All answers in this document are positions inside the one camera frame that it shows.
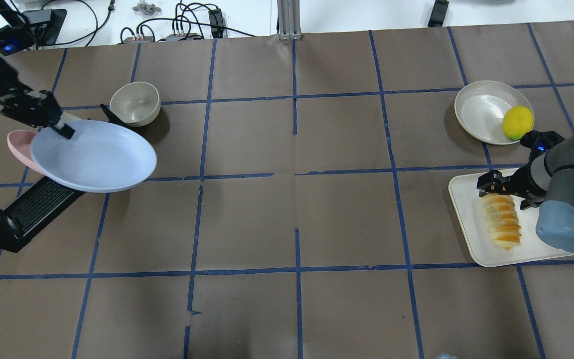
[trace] tabletop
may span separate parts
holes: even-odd
[[[134,81],[162,107],[136,129],[150,178],[0,251],[0,359],[574,357],[574,256],[481,268],[447,191],[528,158],[461,129],[470,82],[510,84],[536,130],[572,136],[574,21],[7,60],[79,118]],[[39,178],[15,129],[0,115],[0,208]]]

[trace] power adapter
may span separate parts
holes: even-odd
[[[225,19],[223,18],[221,9],[209,11],[209,24],[212,25],[212,38],[223,38]]]

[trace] gray robot arm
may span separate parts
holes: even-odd
[[[480,197],[488,193],[524,198],[521,209],[539,207],[536,233],[548,245],[574,253],[574,137],[532,131],[520,140],[531,148],[529,163],[514,175],[490,171],[478,178]]]

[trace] lemon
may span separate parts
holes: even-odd
[[[517,141],[533,128],[533,112],[521,105],[508,110],[504,115],[502,130],[504,135],[513,141]]]

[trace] beige bowl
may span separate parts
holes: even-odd
[[[161,96],[152,84],[132,82],[114,93],[110,110],[129,126],[145,126],[161,111]]]

